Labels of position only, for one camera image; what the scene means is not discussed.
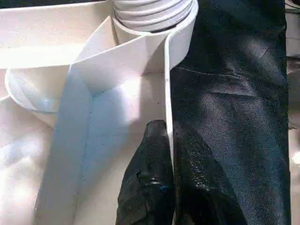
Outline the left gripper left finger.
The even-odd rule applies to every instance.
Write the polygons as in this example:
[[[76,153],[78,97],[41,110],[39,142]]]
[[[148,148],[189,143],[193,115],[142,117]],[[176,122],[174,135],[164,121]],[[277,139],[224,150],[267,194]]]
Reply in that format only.
[[[117,225],[170,225],[175,209],[173,166],[164,120],[150,121],[118,196]]]

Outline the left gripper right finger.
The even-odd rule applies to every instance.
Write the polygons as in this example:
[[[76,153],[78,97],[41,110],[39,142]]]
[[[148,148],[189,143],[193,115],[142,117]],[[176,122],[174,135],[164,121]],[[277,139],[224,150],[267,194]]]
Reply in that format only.
[[[222,166],[190,126],[173,131],[180,225],[238,225],[240,206]]]

